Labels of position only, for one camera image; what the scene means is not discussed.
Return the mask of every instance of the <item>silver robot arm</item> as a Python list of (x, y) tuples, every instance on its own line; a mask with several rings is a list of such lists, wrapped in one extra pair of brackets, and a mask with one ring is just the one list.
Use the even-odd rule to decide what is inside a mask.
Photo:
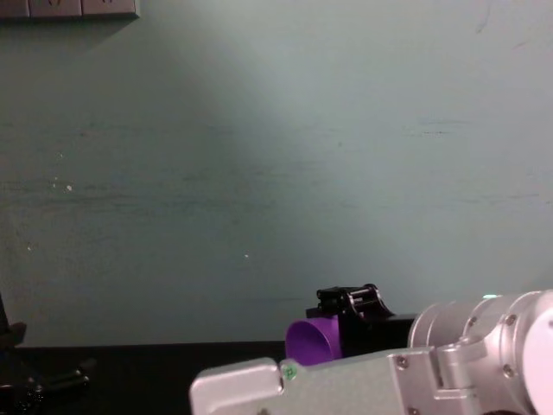
[(552, 377), (553, 290), (435, 304), (405, 349), (210, 369), (190, 401), (194, 415), (550, 415)]

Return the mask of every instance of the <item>wall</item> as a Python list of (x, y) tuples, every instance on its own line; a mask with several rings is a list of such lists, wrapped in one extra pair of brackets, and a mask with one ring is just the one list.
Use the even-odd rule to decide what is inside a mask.
[(553, 3), (155, 0), (0, 28), (0, 272), (28, 345), (266, 340), (551, 287)]

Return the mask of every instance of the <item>wall switch panel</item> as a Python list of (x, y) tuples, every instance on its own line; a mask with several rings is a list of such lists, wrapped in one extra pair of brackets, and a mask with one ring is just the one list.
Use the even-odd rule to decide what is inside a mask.
[(0, 0), (0, 20), (29, 18), (28, 0)]
[(33, 18), (82, 16), (80, 0), (29, 0), (29, 6)]
[(128, 15), (139, 16), (138, 0), (82, 0), (83, 15)]

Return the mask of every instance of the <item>black table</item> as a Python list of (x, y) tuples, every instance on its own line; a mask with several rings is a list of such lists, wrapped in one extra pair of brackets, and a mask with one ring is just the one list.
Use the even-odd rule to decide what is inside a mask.
[(44, 415), (186, 415), (188, 388), (203, 369), (284, 357), (283, 342), (208, 343), (105, 348), (19, 348), (44, 374), (72, 370), (94, 358), (98, 366), (84, 393), (56, 398)]

